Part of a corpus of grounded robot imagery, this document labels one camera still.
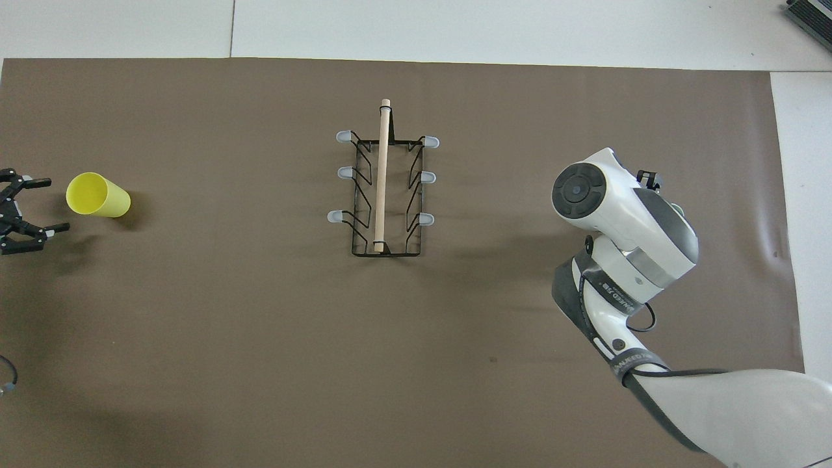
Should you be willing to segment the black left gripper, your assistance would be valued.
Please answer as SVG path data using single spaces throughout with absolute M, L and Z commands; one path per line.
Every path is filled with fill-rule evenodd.
M 1 170 L 1 183 L 7 184 L 1 190 L 1 255 L 42 251 L 51 237 L 71 228 L 70 223 L 41 227 L 23 221 L 16 196 L 21 190 L 50 187 L 50 178 L 34 179 L 5 168 Z

